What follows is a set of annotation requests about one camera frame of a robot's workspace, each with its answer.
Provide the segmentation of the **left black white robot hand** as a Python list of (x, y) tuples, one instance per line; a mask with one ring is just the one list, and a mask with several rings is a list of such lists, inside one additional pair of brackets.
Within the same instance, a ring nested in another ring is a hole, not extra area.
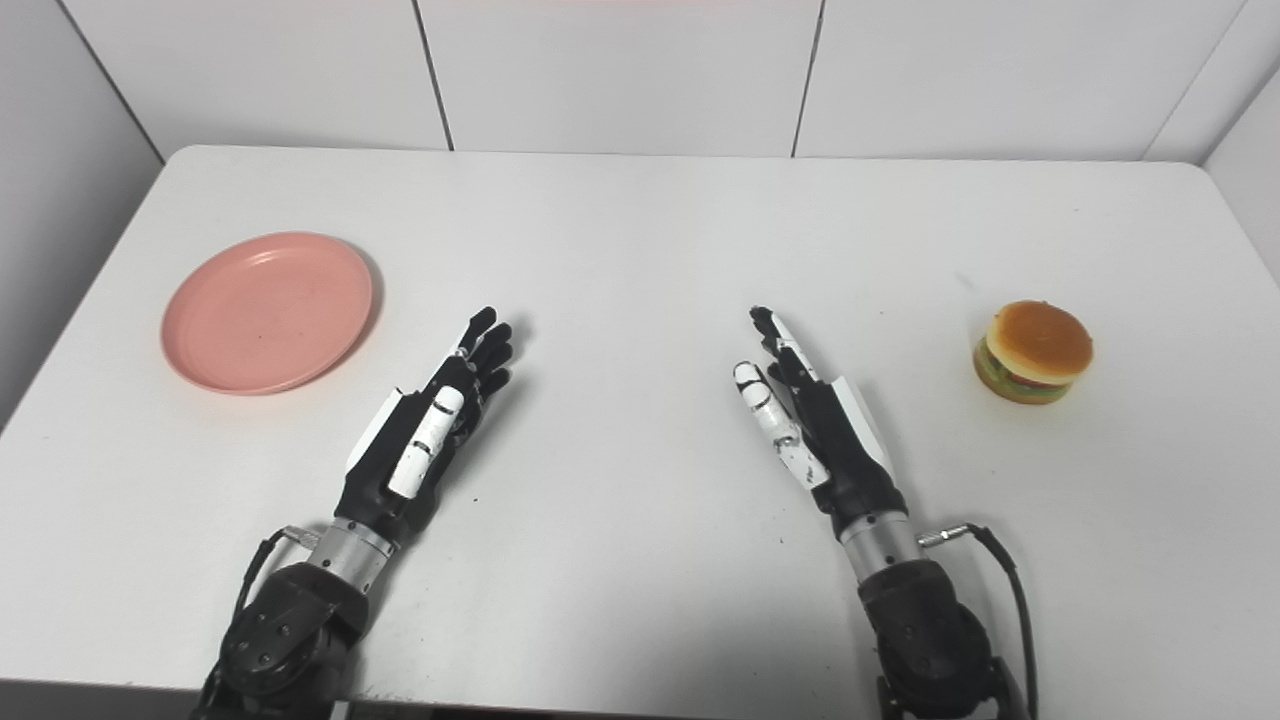
[(348, 457), (335, 518), (397, 546), (425, 529), (445, 469), (509, 382), (512, 337), (485, 306), (421, 389), (390, 392)]

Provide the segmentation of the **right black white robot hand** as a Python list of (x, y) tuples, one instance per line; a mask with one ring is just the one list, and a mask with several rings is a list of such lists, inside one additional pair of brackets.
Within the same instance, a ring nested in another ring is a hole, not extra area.
[(756, 305), (749, 316), (771, 364), (736, 364), (735, 387), (774, 455), (829, 518), (837, 537), (870, 516), (906, 516), (884, 448), (849, 382), (822, 379), (772, 309)]

